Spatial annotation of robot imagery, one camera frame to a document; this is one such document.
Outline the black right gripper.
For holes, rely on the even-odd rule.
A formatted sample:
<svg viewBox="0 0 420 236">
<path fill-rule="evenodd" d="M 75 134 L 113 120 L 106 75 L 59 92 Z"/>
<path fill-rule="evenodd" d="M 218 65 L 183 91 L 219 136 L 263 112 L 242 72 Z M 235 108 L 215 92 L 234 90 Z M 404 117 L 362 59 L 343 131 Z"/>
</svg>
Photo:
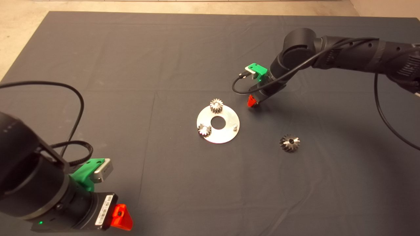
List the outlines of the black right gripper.
<svg viewBox="0 0 420 236">
<path fill-rule="evenodd" d="M 250 87 L 250 90 L 258 89 L 259 87 L 274 81 L 274 79 L 275 78 L 273 78 L 272 76 L 265 76 L 261 82 L 258 82 L 257 84 Z M 258 90 L 257 92 L 251 93 L 247 100 L 247 106 L 249 108 L 257 107 L 264 100 L 267 100 L 268 98 L 281 91 L 285 87 L 286 84 L 276 83 L 274 85 L 271 85 L 270 87 L 266 87 Z"/>
</svg>

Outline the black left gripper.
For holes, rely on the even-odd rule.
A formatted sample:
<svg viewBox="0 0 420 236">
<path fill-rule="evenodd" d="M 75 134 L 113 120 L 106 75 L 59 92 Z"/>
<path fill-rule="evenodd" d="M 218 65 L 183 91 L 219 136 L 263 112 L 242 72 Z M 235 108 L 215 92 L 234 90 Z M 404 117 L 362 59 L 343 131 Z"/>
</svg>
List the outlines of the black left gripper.
<svg viewBox="0 0 420 236">
<path fill-rule="evenodd" d="M 113 192 L 76 190 L 45 214 L 31 220 L 32 230 L 107 230 L 110 227 L 131 231 L 133 220 L 125 204 L 117 204 Z"/>
</svg>

